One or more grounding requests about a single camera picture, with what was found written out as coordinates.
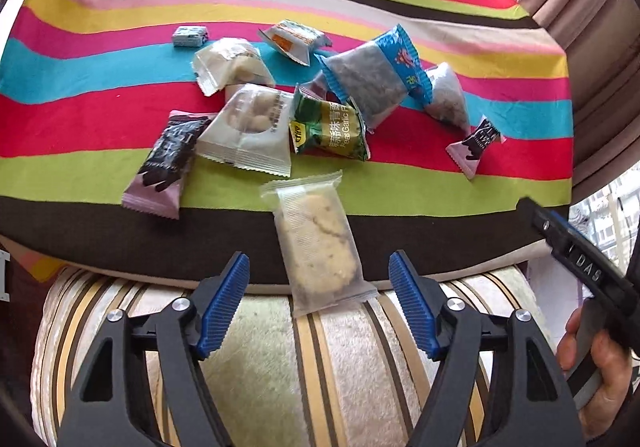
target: blue stripe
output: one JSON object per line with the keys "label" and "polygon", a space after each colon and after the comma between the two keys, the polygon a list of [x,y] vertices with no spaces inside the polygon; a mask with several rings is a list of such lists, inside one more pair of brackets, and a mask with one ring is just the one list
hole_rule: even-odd
{"label": "blue stripe", "polygon": [[[320,65],[294,63],[264,43],[254,43],[277,84],[295,86],[310,81]],[[0,61],[0,93],[23,104],[42,104],[90,91],[165,82],[194,82],[191,59],[196,49],[154,44],[75,59],[55,59],[9,39]],[[573,135],[571,101],[504,102],[466,94],[470,122],[486,115],[505,137],[564,138]],[[418,111],[422,105],[402,103]]]}

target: green snack package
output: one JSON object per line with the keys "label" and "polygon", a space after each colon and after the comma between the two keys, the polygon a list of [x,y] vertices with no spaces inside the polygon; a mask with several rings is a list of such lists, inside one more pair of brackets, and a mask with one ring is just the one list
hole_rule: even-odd
{"label": "green snack package", "polygon": [[293,95],[294,113],[289,122],[296,153],[321,148],[330,153],[368,160],[365,126],[353,104],[322,100],[301,85]]}

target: striped fabric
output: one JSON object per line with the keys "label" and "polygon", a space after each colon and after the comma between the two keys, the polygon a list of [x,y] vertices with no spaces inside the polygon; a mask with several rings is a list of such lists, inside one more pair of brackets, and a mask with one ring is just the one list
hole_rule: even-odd
{"label": "striped fabric", "polygon": [[[370,162],[293,156],[296,177],[344,171],[340,196],[367,279],[385,279],[400,247],[424,274],[502,257],[536,239],[513,212],[521,196],[568,204],[566,59],[513,0],[25,0],[0,62],[0,233],[95,268],[192,280],[242,249],[257,265],[253,283],[286,284],[257,195],[266,175],[196,160],[173,226],[118,206],[171,109],[223,103],[201,95],[193,49],[172,47],[174,28],[247,38],[292,90],[318,64],[298,66],[257,37],[284,18],[325,31],[338,52],[401,23],[425,68],[447,61],[460,75],[471,123],[486,115],[508,139],[486,151],[470,183],[445,151],[462,135],[407,99],[370,136]],[[464,252],[443,255],[444,243]]]}
{"label": "striped fabric", "polygon": [[[534,296],[516,268],[442,286],[480,311],[509,315],[526,307],[544,330]],[[117,307],[131,316],[158,311],[184,293],[65,269],[45,304],[31,378],[33,424],[50,447],[106,313]],[[291,310],[289,297],[244,297],[222,348],[201,364],[234,444],[404,446],[437,364],[417,349],[395,294],[299,319],[292,319]],[[158,355],[149,353],[147,364],[162,438],[178,446]],[[491,370],[491,353],[481,353],[462,446],[478,438]]]}

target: human hand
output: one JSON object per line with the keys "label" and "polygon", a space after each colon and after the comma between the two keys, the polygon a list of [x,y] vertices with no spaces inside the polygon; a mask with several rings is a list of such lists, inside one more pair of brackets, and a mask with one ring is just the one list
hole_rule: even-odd
{"label": "human hand", "polygon": [[[563,371],[569,371],[576,361],[575,334],[580,327],[581,314],[581,308],[571,314],[566,323],[566,334],[558,344],[556,359]],[[606,433],[611,427],[629,390],[632,370],[631,353],[611,339],[606,330],[594,336],[591,357],[602,373],[602,385],[578,413],[587,440]]]}

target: orange label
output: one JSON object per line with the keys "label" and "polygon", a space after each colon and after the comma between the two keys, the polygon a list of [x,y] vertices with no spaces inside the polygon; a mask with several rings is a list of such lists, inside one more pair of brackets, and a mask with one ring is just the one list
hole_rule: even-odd
{"label": "orange label", "polygon": [[285,52],[290,52],[291,47],[293,46],[293,43],[290,42],[289,39],[285,39],[282,36],[279,36],[278,34],[273,34],[273,36],[271,37],[271,40],[277,44],[281,49],[283,49]]}

